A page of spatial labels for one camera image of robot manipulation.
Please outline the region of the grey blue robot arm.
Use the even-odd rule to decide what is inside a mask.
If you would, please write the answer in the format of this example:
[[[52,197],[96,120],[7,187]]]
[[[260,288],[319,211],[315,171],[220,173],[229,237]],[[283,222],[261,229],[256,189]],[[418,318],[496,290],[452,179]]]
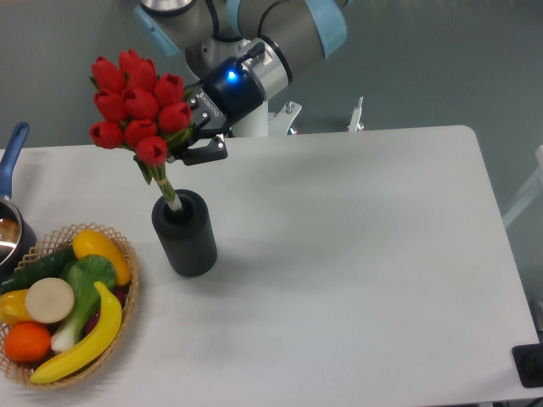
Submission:
[[[344,1],[141,1],[134,9],[166,56],[182,54],[195,78],[186,86],[193,134],[168,162],[224,159],[226,137],[266,137],[268,102],[347,36]]]

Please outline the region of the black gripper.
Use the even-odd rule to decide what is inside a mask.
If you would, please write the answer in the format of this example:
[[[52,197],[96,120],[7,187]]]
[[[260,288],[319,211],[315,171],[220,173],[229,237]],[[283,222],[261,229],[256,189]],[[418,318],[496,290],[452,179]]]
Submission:
[[[231,57],[185,87],[192,110],[193,134],[197,138],[210,138],[210,141],[203,147],[189,147],[171,154],[166,159],[168,164],[181,161],[192,166],[228,157],[223,133],[264,102],[264,92],[244,67],[245,60],[245,57]]]

